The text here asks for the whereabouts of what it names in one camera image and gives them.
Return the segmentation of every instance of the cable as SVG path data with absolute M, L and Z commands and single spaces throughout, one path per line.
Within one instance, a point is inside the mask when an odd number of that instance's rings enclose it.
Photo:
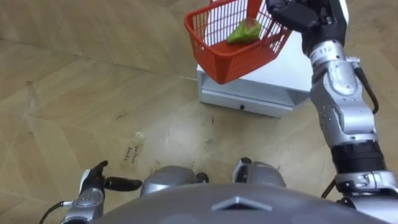
M 376 95 L 374 94 L 370 84 L 369 80 L 366 78 L 365 73 L 363 72 L 363 69 L 361 67 L 356 67 L 354 69 L 354 72 L 358 79 L 361 81 L 363 87 L 365 88 L 366 92 L 368 93 L 370 99 L 372 100 L 373 103 L 373 114 L 376 114 L 379 111 L 379 101 L 376 98 Z
M 49 208 L 43 215 L 43 217 L 40 219 L 39 224 L 43 224 L 44 220 L 47 218 L 47 216 L 52 213 L 54 210 L 64 207 L 67 203 L 67 201 L 62 201 L 62 202 L 58 202 L 55 205 L 51 206 L 51 208 Z
M 333 190 L 333 188 L 336 186 L 336 182 L 335 180 L 331 180 L 330 184 L 328 185 L 328 187 L 325 189 L 325 191 L 323 191 L 321 198 L 326 198 L 329 193 L 331 192 L 331 190 Z

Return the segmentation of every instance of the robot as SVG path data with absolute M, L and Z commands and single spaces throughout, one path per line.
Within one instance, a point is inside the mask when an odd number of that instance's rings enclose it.
M 230 184 L 211 184 L 204 173 L 178 166 L 159 169 L 144 182 L 105 178 L 107 162 L 87 170 L 63 224 L 130 223 L 398 223 L 398 187 L 377 140 L 377 99 L 359 66 L 346 57 L 346 20 L 339 0 L 267 0 L 269 14 L 302 34 L 313 68 L 310 98 L 337 174 L 322 198 L 286 188 L 279 171 L 248 158 L 238 161 Z M 373 111 L 362 98 L 370 95 Z M 105 189 L 141 196 L 103 215 Z M 336 187 L 343 198 L 325 200 Z

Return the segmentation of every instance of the green object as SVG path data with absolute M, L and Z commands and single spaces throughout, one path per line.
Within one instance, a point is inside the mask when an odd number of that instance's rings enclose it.
M 226 39 L 229 44 L 251 44 L 258 40 L 261 31 L 261 24 L 253 18 L 246 18 L 241 21 L 238 27 Z

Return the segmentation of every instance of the red plastic basket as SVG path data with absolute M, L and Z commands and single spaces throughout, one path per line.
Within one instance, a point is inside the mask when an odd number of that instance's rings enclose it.
M 245 18 L 262 26 L 252 44 L 227 44 L 227 37 Z M 193 56 L 209 77 L 228 83 L 274 60 L 291 33 L 271 18 L 265 0 L 219 0 L 185 15 Z

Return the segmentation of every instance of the parquet floor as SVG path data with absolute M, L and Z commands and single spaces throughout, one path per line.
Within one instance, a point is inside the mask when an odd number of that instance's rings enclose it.
M 256 157 L 290 188 L 321 194 L 335 171 L 311 103 L 274 119 L 198 102 L 182 17 L 206 4 L 0 0 L 0 223 L 37 223 L 104 159 L 107 175 L 144 179 L 175 164 L 227 182 L 237 159 Z M 398 174 L 397 5 L 348 1 L 346 51 L 379 98 L 377 131 Z M 134 197 L 109 192 L 106 210 Z

